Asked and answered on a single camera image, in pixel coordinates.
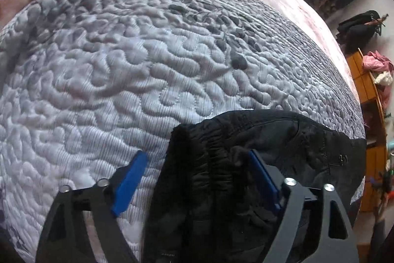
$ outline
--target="mattress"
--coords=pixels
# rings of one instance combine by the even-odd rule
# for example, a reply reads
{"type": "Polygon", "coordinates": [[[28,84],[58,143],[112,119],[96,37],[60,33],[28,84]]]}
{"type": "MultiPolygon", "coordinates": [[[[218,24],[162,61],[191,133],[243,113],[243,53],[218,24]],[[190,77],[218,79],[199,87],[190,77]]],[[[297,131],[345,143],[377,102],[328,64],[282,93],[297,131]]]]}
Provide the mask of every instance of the mattress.
{"type": "Polygon", "coordinates": [[[0,56],[0,223],[26,262],[59,186],[90,187],[142,149],[149,166],[118,219],[140,259],[180,123],[269,108],[364,137],[332,60],[261,0],[34,0],[0,32],[0,56]]]}

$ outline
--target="blue gripper pad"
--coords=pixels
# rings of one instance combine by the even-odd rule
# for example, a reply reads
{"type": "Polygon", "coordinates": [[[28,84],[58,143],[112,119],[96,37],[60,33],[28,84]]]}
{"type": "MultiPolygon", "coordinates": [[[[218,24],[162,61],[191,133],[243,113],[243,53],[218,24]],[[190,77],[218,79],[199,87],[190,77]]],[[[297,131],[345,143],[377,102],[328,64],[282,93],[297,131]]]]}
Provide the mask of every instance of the blue gripper pad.
{"type": "Polygon", "coordinates": [[[132,160],[129,170],[125,174],[125,178],[114,192],[115,200],[111,207],[111,211],[115,217],[118,217],[129,207],[134,192],[144,175],[147,165],[147,154],[145,152],[138,151],[132,160]]]}
{"type": "Polygon", "coordinates": [[[264,161],[254,151],[249,152],[249,170],[255,179],[257,190],[260,192],[264,202],[264,207],[277,215],[282,208],[280,205],[280,190],[272,180],[267,167],[264,161]]]}

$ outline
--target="quilted bedspread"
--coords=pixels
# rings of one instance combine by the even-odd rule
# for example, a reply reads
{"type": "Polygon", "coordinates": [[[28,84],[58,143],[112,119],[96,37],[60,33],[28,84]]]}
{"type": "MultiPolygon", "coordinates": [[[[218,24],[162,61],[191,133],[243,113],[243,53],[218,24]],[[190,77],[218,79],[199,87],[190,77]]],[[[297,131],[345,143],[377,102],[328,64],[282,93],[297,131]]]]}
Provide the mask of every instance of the quilted bedspread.
{"type": "Polygon", "coordinates": [[[59,186],[90,187],[142,149],[148,169],[118,220],[140,258],[180,123],[270,108],[364,137],[332,61],[260,0],[34,0],[0,33],[0,64],[0,223],[26,262],[59,186]]]}

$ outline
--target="white wall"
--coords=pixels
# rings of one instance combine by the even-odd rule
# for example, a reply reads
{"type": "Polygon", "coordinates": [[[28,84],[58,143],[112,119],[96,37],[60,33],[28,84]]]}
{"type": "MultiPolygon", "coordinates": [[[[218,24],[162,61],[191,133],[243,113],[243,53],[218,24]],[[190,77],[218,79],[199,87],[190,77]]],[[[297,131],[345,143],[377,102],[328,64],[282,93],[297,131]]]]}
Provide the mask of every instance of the white wall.
{"type": "MultiPolygon", "coordinates": [[[[336,28],[340,22],[367,10],[376,10],[380,16],[389,14],[389,17],[385,21],[386,27],[382,26],[382,36],[375,34],[363,51],[373,52],[377,50],[394,62],[394,0],[354,0],[344,9],[336,12],[326,23],[335,35],[338,32],[336,28]]],[[[387,113],[391,113],[394,116],[394,84],[387,113]]],[[[387,141],[394,139],[393,121],[394,118],[389,119],[387,122],[387,141]]]]}

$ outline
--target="bed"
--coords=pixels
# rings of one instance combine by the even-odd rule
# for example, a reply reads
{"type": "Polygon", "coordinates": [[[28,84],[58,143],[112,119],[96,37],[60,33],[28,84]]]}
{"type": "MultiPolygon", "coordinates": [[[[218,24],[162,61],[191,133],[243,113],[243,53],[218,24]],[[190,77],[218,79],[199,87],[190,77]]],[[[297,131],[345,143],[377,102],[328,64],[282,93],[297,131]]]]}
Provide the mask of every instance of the bed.
{"type": "Polygon", "coordinates": [[[180,123],[270,108],[365,135],[346,60],[302,0],[0,0],[0,26],[0,224],[25,262],[60,185],[92,186],[139,149],[149,167],[118,222],[141,258],[180,123]]]}

